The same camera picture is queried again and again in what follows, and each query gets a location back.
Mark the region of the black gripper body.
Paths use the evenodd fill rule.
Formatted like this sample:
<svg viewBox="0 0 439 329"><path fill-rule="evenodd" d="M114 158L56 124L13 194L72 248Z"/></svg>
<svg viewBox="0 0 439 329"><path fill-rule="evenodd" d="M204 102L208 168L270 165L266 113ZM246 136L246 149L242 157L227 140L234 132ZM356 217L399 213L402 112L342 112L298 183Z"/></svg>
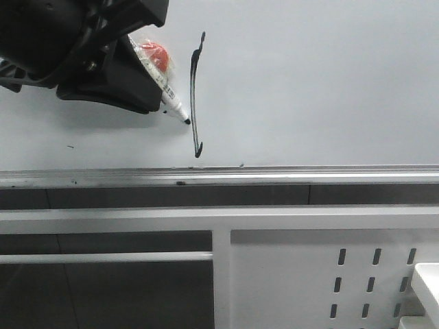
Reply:
<svg viewBox="0 0 439 329"><path fill-rule="evenodd" d="M53 88L106 45L162 27L168 1L2 1L1 86Z"/></svg>

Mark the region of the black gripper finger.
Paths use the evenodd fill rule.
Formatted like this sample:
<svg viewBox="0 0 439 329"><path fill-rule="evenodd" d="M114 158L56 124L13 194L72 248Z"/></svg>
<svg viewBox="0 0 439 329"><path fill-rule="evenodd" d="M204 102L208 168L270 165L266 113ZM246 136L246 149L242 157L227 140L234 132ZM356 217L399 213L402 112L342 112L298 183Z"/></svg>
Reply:
<svg viewBox="0 0 439 329"><path fill-rule="evenodd" d="M144 69L125 35L112 42L97 65L84 69L60 83L56 96L61 100L90 101L148 114L159 110L162 90Z"/></svg>

